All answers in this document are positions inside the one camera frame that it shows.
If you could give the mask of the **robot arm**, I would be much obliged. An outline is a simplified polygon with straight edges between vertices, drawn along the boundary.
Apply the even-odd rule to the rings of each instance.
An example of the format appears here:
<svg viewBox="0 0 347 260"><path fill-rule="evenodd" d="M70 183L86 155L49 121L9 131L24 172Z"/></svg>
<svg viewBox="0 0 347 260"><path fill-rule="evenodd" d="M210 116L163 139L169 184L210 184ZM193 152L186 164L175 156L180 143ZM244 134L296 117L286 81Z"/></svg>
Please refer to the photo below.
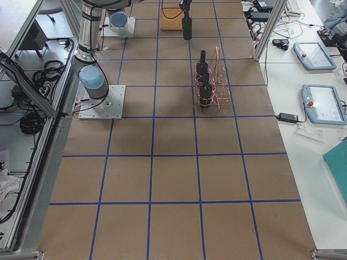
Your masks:
<svg viewBox="0 0 347 260"><path fill-rule="evenodd" d="M127 26L128 16L124 9L107 9L108 26L113 32L120 32Z"/></svg>
<svg viewBox="0 0 347 260"><path fill-rule="evenodd" d="M79 46L72 59L72 66L89 95L92 108L111 103L108 80L95 57L102 11L106 10L108 14L110 29L123 28L128 21L124 9L134 2L82 1Z"/></svg>

